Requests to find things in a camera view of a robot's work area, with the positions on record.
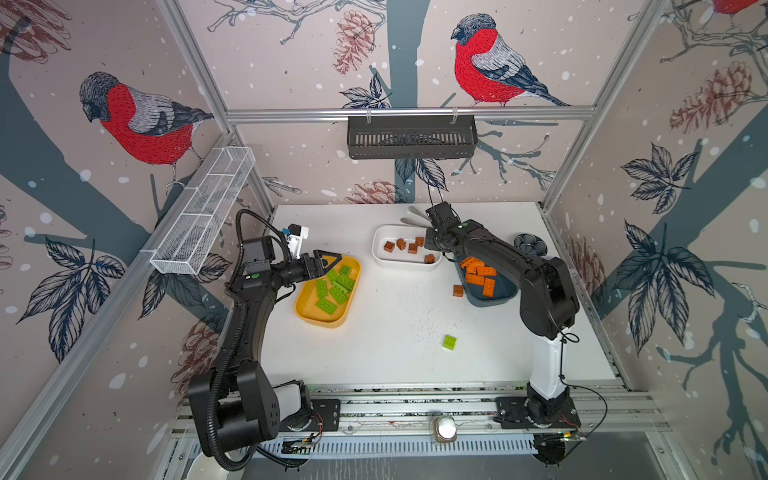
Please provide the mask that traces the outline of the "orange 2x4 lego bottom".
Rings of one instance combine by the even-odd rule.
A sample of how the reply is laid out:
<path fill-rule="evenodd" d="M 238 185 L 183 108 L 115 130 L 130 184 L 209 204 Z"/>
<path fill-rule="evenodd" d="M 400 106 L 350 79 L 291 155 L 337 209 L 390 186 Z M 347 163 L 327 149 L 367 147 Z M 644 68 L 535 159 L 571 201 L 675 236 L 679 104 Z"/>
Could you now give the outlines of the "orange 2x4 lego bottom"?
<path fill-rule="evenodd" d="M 467 273 L 465 275 L 465 280 L 468 284 L 483 286 L 485 284 L 486 278 L 480 275 Z"/>

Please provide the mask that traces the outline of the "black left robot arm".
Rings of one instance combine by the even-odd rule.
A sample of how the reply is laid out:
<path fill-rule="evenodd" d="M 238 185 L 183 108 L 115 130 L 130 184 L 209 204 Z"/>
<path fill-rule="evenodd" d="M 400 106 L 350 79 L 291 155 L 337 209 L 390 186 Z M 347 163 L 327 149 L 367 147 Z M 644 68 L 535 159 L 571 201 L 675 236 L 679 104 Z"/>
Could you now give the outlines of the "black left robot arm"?
<path fill-rule="evenodd" d="M 187 397 L 202 451 L 225 469 L 241 469 L 260 444 L 274 439 L 291 423 L 305 427 L 314 411 L 300 380 L 273 385 L 262 364 L 266 326 L 278 291 L 319 279 L 342 260 L 338 253 L 315 250 L 277 263 L 273 236 L 244 240 L 226 293 L 234 313 L 210 368 L 194 376 Z"/>

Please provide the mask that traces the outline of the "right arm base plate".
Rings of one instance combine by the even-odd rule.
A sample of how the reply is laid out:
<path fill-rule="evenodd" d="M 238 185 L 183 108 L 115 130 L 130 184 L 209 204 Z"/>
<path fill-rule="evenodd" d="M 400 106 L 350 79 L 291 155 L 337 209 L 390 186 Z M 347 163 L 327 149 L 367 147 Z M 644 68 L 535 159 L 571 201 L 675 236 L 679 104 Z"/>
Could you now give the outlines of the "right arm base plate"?
<path fill-rule="evenodd" d="M 505 430 L 573 430 L 582 427 L 574 402 L 568 395 L 554 400 L 497 397 L 495 406 L 493 420 Z"/>

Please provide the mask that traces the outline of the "orange curved lego piece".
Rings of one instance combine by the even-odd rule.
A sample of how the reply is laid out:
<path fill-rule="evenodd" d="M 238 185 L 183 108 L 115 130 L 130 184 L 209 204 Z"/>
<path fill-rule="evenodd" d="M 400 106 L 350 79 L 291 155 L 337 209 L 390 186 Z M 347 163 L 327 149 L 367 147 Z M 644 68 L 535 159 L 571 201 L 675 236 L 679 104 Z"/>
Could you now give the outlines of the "orange curved lego piece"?
<path fill-rule="evenodd" d="M 469 265 L 472 265 L 474 262 L 476 262 L 477 259 L 474 257 L 466 257 L 460 262 L 460 267 L 462 269 L 466 269 Z"/>

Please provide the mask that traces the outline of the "green 2x2 lego bottom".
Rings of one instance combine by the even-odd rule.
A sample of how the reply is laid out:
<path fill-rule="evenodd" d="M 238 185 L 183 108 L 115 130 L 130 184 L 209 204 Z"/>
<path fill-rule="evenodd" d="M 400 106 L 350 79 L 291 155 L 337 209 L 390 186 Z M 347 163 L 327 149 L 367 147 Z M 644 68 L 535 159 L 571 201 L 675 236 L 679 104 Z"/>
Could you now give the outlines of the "green 2x2 lego bottom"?
<path fill-rule="evenodd" d="M 445 335 L 442 341 L 442 347 L 448 351 L 454 351 L 457 339 L 451 335 Z"/>

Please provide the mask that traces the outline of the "orange 2x4 lego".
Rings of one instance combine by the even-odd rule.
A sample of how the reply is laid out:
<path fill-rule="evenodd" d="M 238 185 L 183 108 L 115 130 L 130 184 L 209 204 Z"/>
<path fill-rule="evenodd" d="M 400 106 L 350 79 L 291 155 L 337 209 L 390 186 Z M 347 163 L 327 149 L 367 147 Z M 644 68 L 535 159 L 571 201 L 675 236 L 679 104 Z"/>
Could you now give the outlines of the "orange 2x4 lego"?
<path fill-rule="evenodd" d="M 478 270 L 485 267 L 483 261 L 473 258 L 466 267 L 466 272 L 471 275 L 478 275 Z"/>
<path fill-rule="evenodd" d="M 465 275 L 465 280 L 468 284 L 483 286 L 485 284 L 486 278 L 480 275 L 467 273 Z"/>

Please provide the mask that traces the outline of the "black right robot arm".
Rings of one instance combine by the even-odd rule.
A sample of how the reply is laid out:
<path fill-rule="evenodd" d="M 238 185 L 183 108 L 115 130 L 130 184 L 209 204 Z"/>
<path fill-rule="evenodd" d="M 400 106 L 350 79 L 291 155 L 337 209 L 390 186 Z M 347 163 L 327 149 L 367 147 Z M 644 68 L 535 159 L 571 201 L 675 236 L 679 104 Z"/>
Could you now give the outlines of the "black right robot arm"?
<path fill-rule="evenodd" d="M 448 202 L 428 208 L 426 215 L 431 223 L 428 249 L 474 257 L 517 287 L 520 318 L 535 338 L 528 408 L 547 414 L 559 410 L 570 398 L 563 374 L 566 335 L 580 310 L 566 263 L 526 253 L 477 221 L 460 219 Z"/>

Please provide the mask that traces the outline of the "green 2x4 lego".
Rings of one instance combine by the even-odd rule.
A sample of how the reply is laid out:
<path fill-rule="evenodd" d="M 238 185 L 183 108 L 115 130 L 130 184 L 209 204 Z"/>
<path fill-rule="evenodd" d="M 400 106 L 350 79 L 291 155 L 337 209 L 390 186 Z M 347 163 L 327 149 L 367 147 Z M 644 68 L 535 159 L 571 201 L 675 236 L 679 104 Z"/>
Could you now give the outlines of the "green 2x4 lego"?
<path fill-rule="evenodd" d="M 316 307 L 327 315 L 334 315 L 338 308 L 336 304 L 325 298 L 319 298 Z"/>
<path fill-rule="evenodd" d="M 340 278 L 340 275 L 339 275 L 339 273 L 338 273 L 336 270 L 334 270 L 334 269 L 330 270 L 330 271 L 327 273 L 326 277 L 327 277 L 327 279 L 328 279 L 328 280 L 329 280 L 331 283 L 339 283 L 339 282 L 340 282 L 340 280 L 339 280 L 339 278 Z"/>
<path fill-rule="evenodd" d="M 324 278 L 315 281 L 315 289 L 319 298 L 326 298 L 329 295 L 328 283 Z"/>

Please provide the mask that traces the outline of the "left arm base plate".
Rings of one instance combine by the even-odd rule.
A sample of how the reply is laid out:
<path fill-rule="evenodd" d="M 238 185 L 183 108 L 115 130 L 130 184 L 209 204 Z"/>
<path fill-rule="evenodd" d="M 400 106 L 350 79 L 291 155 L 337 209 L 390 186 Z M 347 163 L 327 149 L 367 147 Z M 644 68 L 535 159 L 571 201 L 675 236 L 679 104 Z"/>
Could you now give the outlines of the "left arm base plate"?
<path fill-rule="evenodd" d="M 311 401 L 311 410 L 304 409 L 280 423 L 280 433 L 336 432 L 341 417 L 339 399 L 319 399 Z"/>

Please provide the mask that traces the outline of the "green 2x3 lego top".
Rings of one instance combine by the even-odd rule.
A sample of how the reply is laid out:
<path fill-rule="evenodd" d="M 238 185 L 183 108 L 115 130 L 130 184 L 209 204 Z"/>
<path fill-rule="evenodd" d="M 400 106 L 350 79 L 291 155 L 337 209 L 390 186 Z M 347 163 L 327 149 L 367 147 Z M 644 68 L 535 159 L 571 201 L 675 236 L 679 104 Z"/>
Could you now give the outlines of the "green 2x3 lego top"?
<path fill-rule="evenodd" d="M 348 291 L 336 283 L 330 288 L 329 293 L 338 305 L 345 304 L 349 299 Z"/>

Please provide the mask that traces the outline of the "green 2x4 lego bottom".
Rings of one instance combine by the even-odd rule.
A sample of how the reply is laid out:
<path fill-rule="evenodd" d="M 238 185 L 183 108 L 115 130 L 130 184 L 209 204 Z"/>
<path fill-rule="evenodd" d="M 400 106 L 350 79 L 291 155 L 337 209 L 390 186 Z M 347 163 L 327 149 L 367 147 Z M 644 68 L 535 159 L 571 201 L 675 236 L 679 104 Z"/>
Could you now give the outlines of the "green 2x4 lego bottom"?
<path fill-rule="evenodd" d="M 316 307 L 327 315 L 334 315 L 338 308 L 336 304 L 325 298 L 319 298 Z"/>

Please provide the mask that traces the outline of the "orange 2x3 lego brick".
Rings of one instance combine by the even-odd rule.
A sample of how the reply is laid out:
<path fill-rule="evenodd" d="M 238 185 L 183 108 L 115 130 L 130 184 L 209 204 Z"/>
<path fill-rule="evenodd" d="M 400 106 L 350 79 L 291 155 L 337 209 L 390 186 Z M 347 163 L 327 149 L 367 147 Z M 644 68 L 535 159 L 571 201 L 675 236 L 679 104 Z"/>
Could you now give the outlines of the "orange 2x3 lego brick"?
<path fill-rule="evenodd" d="M 493 277 L 497 275 L 497 271 L 493 267 L 482 266 L 476 269 L 476 273 L 483 277 Z"/>

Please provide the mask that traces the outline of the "green 2x3 lego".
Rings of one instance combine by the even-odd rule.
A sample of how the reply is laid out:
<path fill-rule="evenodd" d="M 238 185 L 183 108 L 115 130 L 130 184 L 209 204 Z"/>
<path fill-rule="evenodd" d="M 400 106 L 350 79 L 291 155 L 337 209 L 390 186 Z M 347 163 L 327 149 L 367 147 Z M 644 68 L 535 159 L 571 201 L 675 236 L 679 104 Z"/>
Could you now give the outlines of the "green 2x3 lego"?
<path fill-rule="evenodd" d="M 346 275 L 339 275 L 337 277 L 337 282 L 348 291 L 352 291 L 356 285 L 356 282 Z"/>
<path fill-rule="evenodd" d="M 336 283 L 330 288 L 329 293 L 338 305 L 345 304 L 349 299 L 348 291 Z"/>

